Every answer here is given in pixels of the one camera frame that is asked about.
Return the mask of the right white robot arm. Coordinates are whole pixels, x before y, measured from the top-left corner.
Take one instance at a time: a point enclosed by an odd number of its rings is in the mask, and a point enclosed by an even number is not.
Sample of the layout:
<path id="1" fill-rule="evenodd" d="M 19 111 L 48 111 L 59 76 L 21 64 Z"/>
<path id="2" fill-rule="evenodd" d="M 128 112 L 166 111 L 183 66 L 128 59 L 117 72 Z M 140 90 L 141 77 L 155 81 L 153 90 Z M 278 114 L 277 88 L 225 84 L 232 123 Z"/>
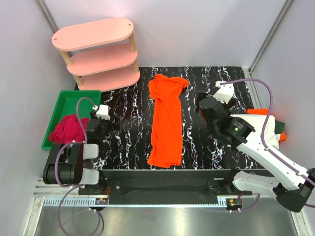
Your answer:
<path id="1" fill-rule="evenodd" d="M 250 191 L 275 198 L 284 208 L 300 212 L 314 189 L 315 170 L 297 165 L 273 146 L 264 146 L 261 135 L 251 124 L 231 116 L 235 102 L 233 98 L 228 102 L 220 101 L 216 95 L 200 92 L 196 99 L 196 112 L 201 113 L 213 138 L 249 155 L 272 176 L 234 169 L 218 184 L 219 192 Z"/>

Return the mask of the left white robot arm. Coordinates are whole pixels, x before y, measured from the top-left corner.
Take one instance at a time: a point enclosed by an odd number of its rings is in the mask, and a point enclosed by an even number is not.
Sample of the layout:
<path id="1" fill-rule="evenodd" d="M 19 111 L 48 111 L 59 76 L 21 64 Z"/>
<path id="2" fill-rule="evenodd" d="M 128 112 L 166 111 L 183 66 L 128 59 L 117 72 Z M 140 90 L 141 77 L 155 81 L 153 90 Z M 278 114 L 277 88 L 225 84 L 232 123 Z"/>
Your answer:
<path id="1" fill-rule="evenodd" d="M 45 184 L 61 187 L 99 184 L 100 172 L 85 168 L 84 161 L 99 157 L 101 142 L 120 129 L 119 119 L 94 117 L 77 124 L 82 132 L 79 139 L 68 138 L 52 145 L 42 174 Z"/>

